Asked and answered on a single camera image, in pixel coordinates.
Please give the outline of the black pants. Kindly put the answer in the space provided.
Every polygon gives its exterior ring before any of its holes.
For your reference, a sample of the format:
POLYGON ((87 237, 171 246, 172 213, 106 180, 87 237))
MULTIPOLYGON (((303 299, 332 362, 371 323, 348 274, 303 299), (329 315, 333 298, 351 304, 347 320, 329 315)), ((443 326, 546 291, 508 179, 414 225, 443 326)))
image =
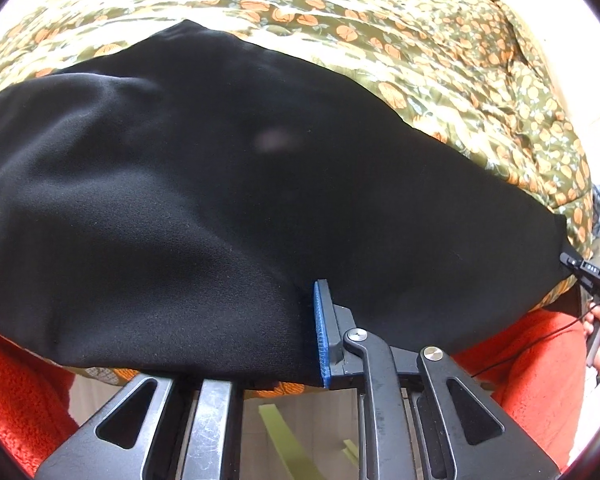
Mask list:
POLYGON ((313 285, 463 351, 566 222, 352 79, 185 21, 0 92, 0 335, 57 364, 315 385, 313 285))

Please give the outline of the green orange floral bedspread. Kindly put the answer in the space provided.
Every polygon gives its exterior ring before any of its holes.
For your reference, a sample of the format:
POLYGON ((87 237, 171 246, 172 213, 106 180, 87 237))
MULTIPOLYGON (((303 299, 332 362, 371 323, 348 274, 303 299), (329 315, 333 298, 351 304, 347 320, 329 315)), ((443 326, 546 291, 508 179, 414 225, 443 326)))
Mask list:
POLYGON ((592 255, 581 142, 524 24, 498 0, 47 0, 0 39, 0 92, 190 21, 326 68, 516 186, 592 255))

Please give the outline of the green strip on floor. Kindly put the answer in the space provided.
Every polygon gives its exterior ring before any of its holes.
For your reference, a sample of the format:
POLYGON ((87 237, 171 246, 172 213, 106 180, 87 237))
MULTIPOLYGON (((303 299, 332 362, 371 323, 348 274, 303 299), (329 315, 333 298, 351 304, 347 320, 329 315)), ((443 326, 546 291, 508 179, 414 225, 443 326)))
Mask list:
POLYGON ((268 399, 258 415, 274 463, 273 479, 355 479, 358 476, 358 416, 349 393, 268 399))

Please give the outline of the orange fluffy garment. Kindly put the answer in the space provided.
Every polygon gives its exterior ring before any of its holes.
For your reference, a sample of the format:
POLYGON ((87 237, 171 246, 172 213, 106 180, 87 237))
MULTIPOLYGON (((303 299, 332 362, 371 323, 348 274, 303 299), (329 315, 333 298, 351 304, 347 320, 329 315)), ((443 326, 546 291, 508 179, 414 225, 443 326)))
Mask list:
MULTIPOLYGON (((567 468, 584 397, 579 322, 535 310, 454 359, 493 385, 493 400, 559 469, 567 468)), ((26 474, 35 474, 78 429, 69 413, 74 378, 0 336, 0 442, 26 474)))

